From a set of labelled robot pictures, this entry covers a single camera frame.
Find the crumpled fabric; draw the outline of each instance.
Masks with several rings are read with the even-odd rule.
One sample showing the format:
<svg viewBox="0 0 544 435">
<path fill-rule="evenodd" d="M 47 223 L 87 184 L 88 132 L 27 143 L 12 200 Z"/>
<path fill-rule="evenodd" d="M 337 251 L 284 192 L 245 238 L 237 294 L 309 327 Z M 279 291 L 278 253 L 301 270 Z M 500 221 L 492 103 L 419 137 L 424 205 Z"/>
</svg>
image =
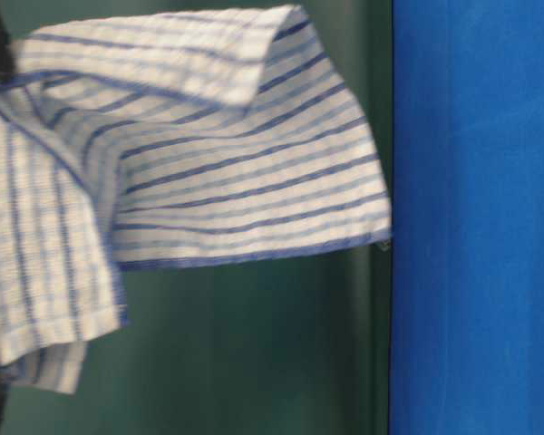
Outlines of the crumpled fabric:
<svg viewBox="0 0 544 435">
<path fill-rule="evenodd" d="M 71 22 L 14 51 L 0 368 L 15 384 L 74 392 L 87 342 L 128 322 L 121 270 L 390 237 L 370 127 L 301 7 Z"/>
</svg>

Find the blue fabric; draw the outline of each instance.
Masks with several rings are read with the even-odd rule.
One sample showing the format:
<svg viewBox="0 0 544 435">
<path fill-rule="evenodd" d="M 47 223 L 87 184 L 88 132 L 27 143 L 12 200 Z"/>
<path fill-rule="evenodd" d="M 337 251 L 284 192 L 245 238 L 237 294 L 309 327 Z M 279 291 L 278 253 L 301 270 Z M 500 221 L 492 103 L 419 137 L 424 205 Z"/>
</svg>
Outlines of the blue fabric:
<svg viewBox="0 0 544 435">
<path fill-rule="evenodd" d="M 398 0 L 393 435 L 544 434 L 544 0 Z"/>
</svg>

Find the white fabric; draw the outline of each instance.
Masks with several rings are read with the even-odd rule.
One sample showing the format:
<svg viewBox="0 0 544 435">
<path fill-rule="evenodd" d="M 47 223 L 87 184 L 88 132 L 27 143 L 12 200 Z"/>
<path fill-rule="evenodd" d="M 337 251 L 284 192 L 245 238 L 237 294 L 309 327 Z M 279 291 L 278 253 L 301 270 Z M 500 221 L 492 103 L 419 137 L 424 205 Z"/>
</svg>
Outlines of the white fabric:
<svg viewBox="0 0 544 435">
<path fill-rule="evenodd" d="M 296 6 L 41 29 L 0 85 L 0 367 L 73 392 L 119 271 L 389 237 L 365 117 Z"/>
</svg>

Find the green backdrop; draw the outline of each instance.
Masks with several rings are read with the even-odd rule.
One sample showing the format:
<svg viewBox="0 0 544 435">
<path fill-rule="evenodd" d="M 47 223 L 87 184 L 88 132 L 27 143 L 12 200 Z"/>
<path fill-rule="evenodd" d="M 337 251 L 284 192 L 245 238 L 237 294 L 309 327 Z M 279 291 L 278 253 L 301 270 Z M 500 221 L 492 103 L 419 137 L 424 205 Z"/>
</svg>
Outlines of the green backdrop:
<svg viewBox="0 0 544 435">
<path fill-rule="evenodd" d="M 111 15 L 266 0 L 1 0 L 15 36 Z M 391 179 L 391 0 L 303 2 Z M 74 396 L 14 389 L 2 435 L 385 435 L 390 253 L 375 247 L 125 275 L 132 325 L 93 342 Z"/>
</svg>

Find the dark green wall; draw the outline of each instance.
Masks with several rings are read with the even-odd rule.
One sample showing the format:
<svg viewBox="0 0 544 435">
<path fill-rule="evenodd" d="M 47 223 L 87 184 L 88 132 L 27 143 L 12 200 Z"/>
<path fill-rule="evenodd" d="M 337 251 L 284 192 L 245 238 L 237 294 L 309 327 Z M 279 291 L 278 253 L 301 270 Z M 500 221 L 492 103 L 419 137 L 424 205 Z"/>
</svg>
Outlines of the dark green wall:
<svg viewBox="0 0 544 435">
<path fill-rule="evenodd" d="M 265 0 L 2 0 L 11 30 Z M 390 0 L 309 0 L 391 177 Z M 125 276 L 132 325 L 92 344 L 74 396 L 15 389 L 3 435 L 385 435 L 390 255 Z"/>
</svg>

